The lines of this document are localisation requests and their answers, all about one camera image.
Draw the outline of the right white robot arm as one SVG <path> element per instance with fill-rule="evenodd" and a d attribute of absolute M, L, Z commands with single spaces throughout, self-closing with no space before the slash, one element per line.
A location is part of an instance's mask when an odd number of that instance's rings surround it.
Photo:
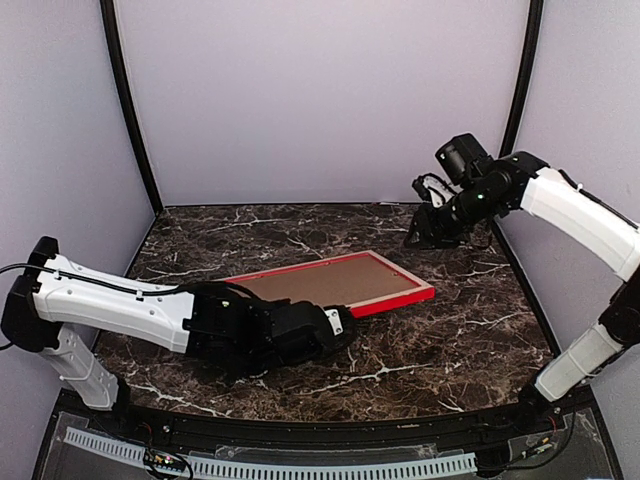
<path fill-rule="evenodd" d="M 439 180 L 431 186 L 431 174 L 413 181 L 422 203 L 412 218 L 406 247 L 455 248 L 477 223 L 522 210 L 576 240 L 622 281 L 598 320 L 521 390 L 522 403 L 511 410 L 510 424 L 530 434 L 547 420 L 548 404 L 638 344 L 639 227 L 564 171 L 528 152 L 470 160 L 447 147 L 438 158 L 452 183 Z"/>

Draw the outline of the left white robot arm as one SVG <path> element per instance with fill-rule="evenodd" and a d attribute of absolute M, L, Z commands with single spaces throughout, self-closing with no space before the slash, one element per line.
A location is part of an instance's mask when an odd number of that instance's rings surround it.
<path fill-rule="evenodd" d="M 356 336 L 356 319 L 344 305 L 265 300 L 228 281 L 137 282 L 70 261 L 48 236 L 27 262 L 5 269 L 19 273 L 1 316 L 9 344 L 45 358 L 120 436 L 140 429 L 140 412 L 128 404 L 126 381 L 97 360 L 75 334 L 76 325 L 205 361 L 228 382 L 326 359 Z"/>

